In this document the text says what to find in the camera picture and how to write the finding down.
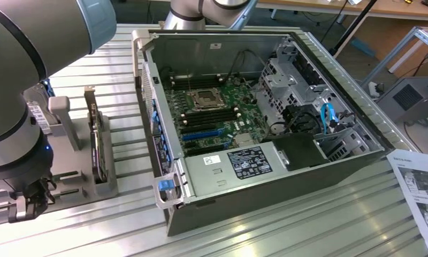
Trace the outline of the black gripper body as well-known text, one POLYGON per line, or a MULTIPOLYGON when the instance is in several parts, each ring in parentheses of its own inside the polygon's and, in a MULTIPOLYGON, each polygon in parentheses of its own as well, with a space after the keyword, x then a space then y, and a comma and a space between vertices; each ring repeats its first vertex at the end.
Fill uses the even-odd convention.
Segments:
POLYGON ((12 163, 0 166, 0 189, 12 193, 21 192, 42 177, 50 179, 53 150, 46 135, 40 134, 36 145, 29 152, 12 163))

